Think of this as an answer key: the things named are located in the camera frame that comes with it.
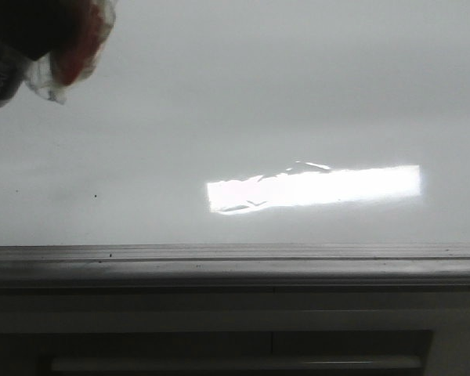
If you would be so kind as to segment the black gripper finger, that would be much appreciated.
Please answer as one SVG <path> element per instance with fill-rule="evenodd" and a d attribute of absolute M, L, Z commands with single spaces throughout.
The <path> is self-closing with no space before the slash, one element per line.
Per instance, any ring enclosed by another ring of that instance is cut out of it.
<path fill-rule="evenodd" d="M 93 1 L 0 1 L 0 55 L 39 60 L 96 51 Z"/>

